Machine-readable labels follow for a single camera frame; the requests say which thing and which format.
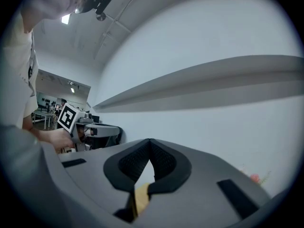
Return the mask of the person's left hand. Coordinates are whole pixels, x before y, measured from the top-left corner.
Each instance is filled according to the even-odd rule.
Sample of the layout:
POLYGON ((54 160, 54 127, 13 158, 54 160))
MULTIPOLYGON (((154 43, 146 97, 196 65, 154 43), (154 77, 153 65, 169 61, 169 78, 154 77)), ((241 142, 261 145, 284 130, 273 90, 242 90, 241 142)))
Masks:
POLYGON ((70 137, 70 134, 64 128, 49 131, 49 143, 53 145, 56 151, 60 151, 64 148, 74 148, 74 143, 70 137))

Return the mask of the cream t-shirt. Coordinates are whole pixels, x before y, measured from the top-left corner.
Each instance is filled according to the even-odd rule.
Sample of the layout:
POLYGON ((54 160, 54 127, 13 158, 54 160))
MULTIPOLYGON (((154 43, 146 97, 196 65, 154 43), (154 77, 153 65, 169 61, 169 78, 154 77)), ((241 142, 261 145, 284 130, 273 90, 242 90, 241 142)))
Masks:
POLYGON ((38 60, 35 52, 33 32, 24 32, 23 18, 20 12, 12 20, 12 24, 2 43, 4 59, 24 81, 31 95, 23 103, 17 127, 22 128, 23 118, 31 115, 37 108, 36 79, 38 75, 38 60))

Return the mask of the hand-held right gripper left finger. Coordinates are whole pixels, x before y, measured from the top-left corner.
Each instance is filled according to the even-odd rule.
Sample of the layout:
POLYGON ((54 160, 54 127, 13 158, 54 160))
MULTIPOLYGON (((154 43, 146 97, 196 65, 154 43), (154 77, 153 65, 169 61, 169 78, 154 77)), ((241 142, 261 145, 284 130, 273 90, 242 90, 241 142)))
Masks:
POLYGON ((150 141, 138 140, 105 149, 57 155, 43 143, 47 175, 63 202, 61 225, 149 225, 150 211, 137 214, 135 183, 130 175, 149 152, 150 141))

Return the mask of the white workshop table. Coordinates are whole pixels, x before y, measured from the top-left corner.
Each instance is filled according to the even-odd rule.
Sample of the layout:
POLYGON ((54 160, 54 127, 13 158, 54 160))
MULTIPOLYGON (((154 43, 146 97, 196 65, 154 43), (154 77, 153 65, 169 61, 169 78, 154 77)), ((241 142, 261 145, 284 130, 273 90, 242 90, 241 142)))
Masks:
POLYGON ((32 123, 38 122, 44 123, 44 130, 50 130, 51 126, 55 124, 56 115, 54 113, 48 113, 45 111, 34 111, 32 113, 32 123))

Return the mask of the person's left forearm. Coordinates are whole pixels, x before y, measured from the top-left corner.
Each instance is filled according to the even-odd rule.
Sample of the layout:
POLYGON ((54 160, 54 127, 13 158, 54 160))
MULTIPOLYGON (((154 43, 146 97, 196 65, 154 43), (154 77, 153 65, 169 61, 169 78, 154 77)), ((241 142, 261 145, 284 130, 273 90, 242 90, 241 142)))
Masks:
POLYGON ((23 118, 22 129, 27 130, 42 142, 51 143, 50 131, 42 131, 33 126, 31 115, 23 118))

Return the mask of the ceiling conduit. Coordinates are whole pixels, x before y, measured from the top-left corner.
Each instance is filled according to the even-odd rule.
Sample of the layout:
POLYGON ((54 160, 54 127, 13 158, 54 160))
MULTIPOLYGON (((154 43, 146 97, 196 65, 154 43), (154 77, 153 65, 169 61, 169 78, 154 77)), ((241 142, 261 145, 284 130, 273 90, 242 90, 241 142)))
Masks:
POLYGON ((110 19, 112 22, 111 24, 109 25, 109 27, 107 28, 107 30, 102 34, 101 38, 99 39, 99 44, 98 44, 98 48, 94 50, 94 59, 96 59, 97 57, 97 54, 100 50, 100 48, 102 47, 103 43, 104 43, 104 40, 106 38, 106 36, 108 36, 108 32, 110 31, 110 29, 112 28, 112 26, 114 24, 120 26, 122 29, 124 29, 125 31, 127 31, 128 33, 131 33, 131 31, 126 27, 124 26, 123 24, 121 24, 119 22, 119 18, 122 16, 123 12, 128 8, 129 5, 131 5, 133 2, 135 2, 136 0, 129 0, 127 2, 127 4, 121 9, 121 11, 118 13, 118 15, 115 17, 115 18, 111 18, 108 14, 106 14, 106 18, 110 19))

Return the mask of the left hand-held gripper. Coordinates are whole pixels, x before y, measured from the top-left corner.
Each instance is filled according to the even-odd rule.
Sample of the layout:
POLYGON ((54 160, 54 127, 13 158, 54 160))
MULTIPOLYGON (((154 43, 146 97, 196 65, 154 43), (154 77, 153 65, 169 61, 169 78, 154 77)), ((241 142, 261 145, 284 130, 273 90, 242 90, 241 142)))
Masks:
POLYGON ((85 143, 86 137, 110 137, 120 133, 117 126, 95 124, 90 113, 68 103, 63 106, 58 123, 70 134, 74 143, 73 152, 77 152, 78 147, 85 143))

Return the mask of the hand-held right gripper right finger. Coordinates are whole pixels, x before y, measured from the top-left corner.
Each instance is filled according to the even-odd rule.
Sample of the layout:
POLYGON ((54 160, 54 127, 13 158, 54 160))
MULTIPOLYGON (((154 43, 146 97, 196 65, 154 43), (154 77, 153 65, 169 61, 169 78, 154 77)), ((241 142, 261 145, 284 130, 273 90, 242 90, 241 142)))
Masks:
POLYGON ((136 228, 225 228, 242 217, 218 183, 232 181, 257 209, 270 201, 267 192, 220 157, 175 143, 156 140, 185 155, 192 168, 189 178, 172 193, 154 194, 135 220, 136 228))

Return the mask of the gray wall rail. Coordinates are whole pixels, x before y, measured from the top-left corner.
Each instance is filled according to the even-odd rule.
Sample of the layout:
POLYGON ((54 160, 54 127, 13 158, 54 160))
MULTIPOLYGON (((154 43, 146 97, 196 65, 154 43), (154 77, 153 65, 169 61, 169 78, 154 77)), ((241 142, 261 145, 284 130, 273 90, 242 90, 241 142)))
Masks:
POLYGON ((150 106, 150 100, 198 94, 238 86, 300 81, 304 83, 304 58, 286 55, 231 57, 191 66, 149 80, 114 96, 98 101, 93 107, 99 113, 168 111, 216 106, 240 105, 304 94, 304 86, 280 89, 269 94, 257 93, 248 98, 186 100, 150 106))

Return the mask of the pink flower bouquet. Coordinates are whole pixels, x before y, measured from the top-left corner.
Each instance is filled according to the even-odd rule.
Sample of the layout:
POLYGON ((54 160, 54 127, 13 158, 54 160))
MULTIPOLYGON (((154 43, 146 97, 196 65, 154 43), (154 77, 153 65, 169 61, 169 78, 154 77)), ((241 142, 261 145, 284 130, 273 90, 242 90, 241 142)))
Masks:
POLYGON ((254 183, 257 183, 259 186, 262 186, 270 177, 271 172, 268 171, 265 175, 260 176, 257 173, 249 173, 246 169, 239 169, 239 171, 246 176, 248 176, 254 183))

